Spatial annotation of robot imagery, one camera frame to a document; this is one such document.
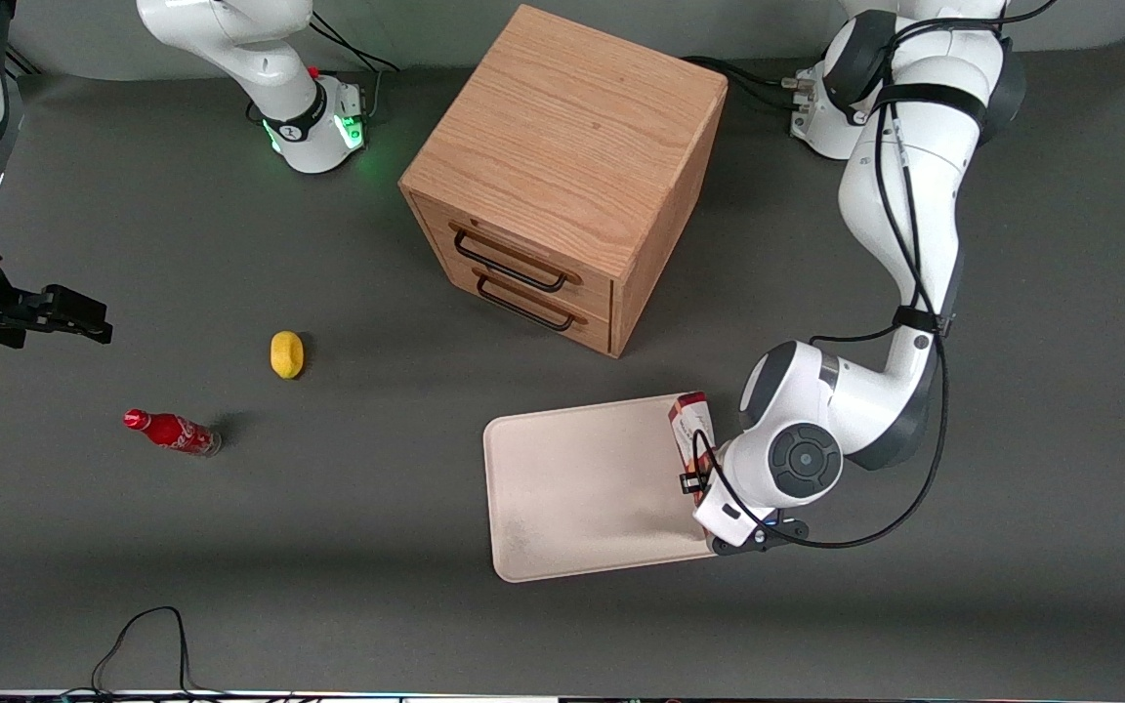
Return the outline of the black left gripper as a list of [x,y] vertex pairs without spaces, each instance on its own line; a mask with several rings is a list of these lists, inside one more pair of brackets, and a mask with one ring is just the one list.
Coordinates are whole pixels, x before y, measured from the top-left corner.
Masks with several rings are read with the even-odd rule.
[[[686,495],[704,494],[713,479],[713,472],[681,474],[680,486]],[[746,553],[764,553],[770,549],[793,544],[793,540],[784,538],[788,534],[795,540],[807,540],[809,528],[802,520],[789,519],[784,524],[764,523],[762,528],[752,531],[741,544],[732,546],[722,538],[710,535],[709,549],[716,557],[730,557]]]

